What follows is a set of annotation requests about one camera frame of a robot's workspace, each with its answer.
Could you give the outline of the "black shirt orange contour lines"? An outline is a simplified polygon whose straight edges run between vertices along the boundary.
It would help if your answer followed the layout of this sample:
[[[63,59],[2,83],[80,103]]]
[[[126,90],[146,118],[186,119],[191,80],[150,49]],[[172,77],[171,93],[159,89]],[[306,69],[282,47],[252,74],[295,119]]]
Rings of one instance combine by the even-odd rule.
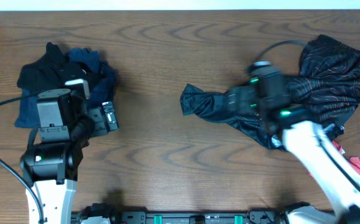
[[[360,50],[327,35],[319,35],[303,46],[298,75],[285,75],[285,86],[293,104],[306,108],[330,140],[344,133],[344,125],[360,104]],[[226,92],[206,92],[188,84],[180,97],[183,115],[195,114],[212,123],[225,123],[266,149],[283,151],[281,138],[257,123],[237,119],[226,108]]]

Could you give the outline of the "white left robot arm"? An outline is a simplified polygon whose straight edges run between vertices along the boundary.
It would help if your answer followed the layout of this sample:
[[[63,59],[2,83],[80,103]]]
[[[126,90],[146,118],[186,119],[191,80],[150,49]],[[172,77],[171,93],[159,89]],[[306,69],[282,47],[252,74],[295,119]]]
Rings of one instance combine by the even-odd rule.
[[[30,223],[70,223],[78,167],[90,138],[118,129],[113,103],[88,108],[83,90],[55,89],[38,95],[40,126],[21,157]]]

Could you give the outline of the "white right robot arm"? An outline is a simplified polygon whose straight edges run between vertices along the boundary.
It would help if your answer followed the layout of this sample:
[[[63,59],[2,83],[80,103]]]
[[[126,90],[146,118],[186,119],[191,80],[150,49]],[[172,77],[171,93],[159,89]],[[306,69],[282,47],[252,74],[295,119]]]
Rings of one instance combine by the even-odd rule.
[[[239,119],[257,113],[258,125],[281,138],[284,148],[305,166],[333,208],[326,213],[311,205],[294,205],[282,212],[278,223],[360,223],[360,175],[311,113],[291,102],[284,74],[277,67],[259,61],[247,72],[248,83],[229,90],[229,107]]]

